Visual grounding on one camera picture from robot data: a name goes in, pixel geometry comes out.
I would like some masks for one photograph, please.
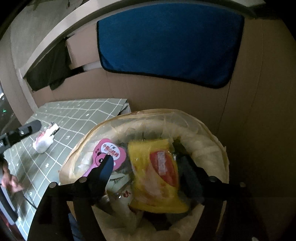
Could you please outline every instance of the blue cloth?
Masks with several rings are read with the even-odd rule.
[[[244,18],[226,9],[165,3],[97,22],[102,67],[220,88],[231,78]]]

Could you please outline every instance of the table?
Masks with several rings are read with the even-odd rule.
[[[35,209],[24,199],[38,207],[51,182],[59,183],[58,171],[78,141],[95,125],[111,119],[126,106],[126,99],[83,99],[46,103],[27,122],[40,120],[42,128],[55,122],[60,126],[54,143],[43,153],[37,153],[33,141],[35,133],[5,151],[11,174],[17,176],[24,186],[12,202],[17,209],[17,227],[27,239]]]

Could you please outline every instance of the yellow plastic wrapper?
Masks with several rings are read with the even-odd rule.
[[[132,208],[151,213],[184,213],[189,209],[178,197],[178,168],[169,147],[168,139],[128,144],[135,175]]]

